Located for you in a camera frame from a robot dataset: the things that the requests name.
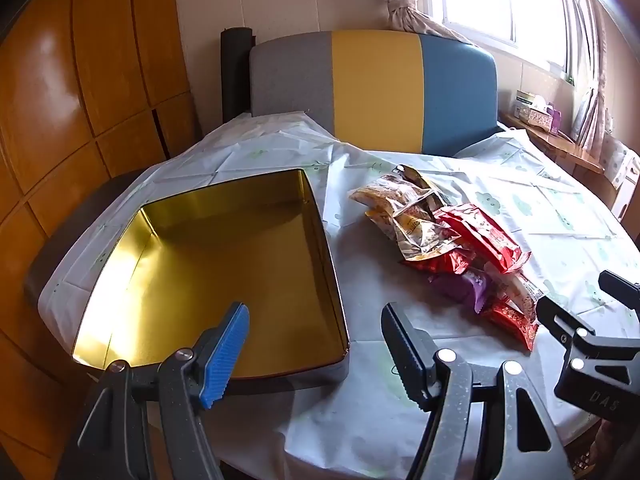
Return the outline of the red small snack packet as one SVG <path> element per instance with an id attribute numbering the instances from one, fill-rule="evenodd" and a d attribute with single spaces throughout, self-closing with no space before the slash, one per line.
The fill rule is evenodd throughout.
<path id="1" fill-rule="evenodd" d="M 527 352 L 534 350 L 539 325 L 508 304 L 506 300 L 495 299 L 480 315 L 514 337 Z"/>

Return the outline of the purple cartoon snack packet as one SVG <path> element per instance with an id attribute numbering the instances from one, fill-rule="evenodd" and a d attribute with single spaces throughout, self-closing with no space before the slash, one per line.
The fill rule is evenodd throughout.
<path id="1" fill-rule="evenodd" d="M 481 270 L 469 268 L 462 274 L 437 274 L 431 286 L 440 296 L 480 313 L 490 296 L 491 278 Z"/>

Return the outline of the clear nut snack bag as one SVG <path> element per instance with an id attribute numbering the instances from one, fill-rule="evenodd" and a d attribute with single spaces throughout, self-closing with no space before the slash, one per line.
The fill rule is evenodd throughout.
<path id="1" fill-rule="evenodd" d="M 460 248 L 460 235 L 434 221 L 428 211 L 411 206 L 395 217 L 378 209 L 366 216 L 394 242 L 406 261 L 424 261 Z"/>

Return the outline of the clear bread snack packet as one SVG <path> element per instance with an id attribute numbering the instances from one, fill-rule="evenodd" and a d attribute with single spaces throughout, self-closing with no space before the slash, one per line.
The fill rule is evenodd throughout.
<path id="1" fill-rule="evenodd" d="M 383 174 L 382 177 L 350 191 L 348 197 L 370 209 L 396 217 L 434 192 L 434 188 L 430 186 L 420 188 L 397 174 Z"/>

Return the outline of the gold interior tin box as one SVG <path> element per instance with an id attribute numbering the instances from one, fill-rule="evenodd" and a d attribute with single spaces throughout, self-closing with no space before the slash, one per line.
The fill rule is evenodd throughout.
<path id="1" fill-rule="evenodd" d="M 73 356 L 102 370 L 195 344 L 235 302 L 250 329 L 228 390 L 342 382 L 349 336 L 328 240 L 299 168 L 219 182 L 140 207 L 105 258 Z"/>

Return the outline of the white cloud-print tablecloth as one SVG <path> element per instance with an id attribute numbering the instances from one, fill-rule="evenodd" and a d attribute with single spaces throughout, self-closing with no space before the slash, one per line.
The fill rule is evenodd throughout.
<path id="1" fill-rule="evenodd" d="M 146 170 L 58 264 L 48 329 L 101 378 L 61 463 L 140 478 L 567 479 L 565 438 L 639 416 L 639 277 L 597 197 L 506 130 L 453 158 L 242 116 Z"/>

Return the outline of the wooden side shelf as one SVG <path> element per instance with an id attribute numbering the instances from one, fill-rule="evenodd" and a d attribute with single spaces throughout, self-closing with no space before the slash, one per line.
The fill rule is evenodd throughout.
<path id="1" fill-rule="evenodd" d="M 499 112 L 498 117 L 508 127 L 515 129 L 524 129 L 529 139 L 536 145 L 539 145 L 543 151 L 548 151 L 553 155 L 553 158 L 566 158 L 574 165 L 589 170 L 594 174 L 603 174 L 604 168 L 600 165 L 589 152 L 573 143 L 570 140 L 557 136 L 556 134 L 545 132 L 544 129 L 539 127 L 527 125 L 526 122 L 522 122 L 518 118 L 505 113 Z"/>

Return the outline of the patterned tissue box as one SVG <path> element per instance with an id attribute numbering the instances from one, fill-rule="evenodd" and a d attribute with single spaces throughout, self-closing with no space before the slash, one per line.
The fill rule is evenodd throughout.
<path id="1" fill-rule="evenodd" d="M 544 132 L 553 134 L 559 132 L 561 113 L 553 106 L 548 106 L 545 110 L 523 106 L 518 112 L 518 118 L 527 125 L 541 128 Z"/>

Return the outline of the grey yellow blue chair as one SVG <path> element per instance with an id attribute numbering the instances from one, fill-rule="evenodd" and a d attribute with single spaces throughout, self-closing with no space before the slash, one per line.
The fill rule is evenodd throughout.
<path id="1" fill-rule="evenodd" d="M 497 67 L 431 35 L 307 32 L 250 51 L 250 110 L 303 112 L 363 150 L 452 156 L 497 132 Z"/>

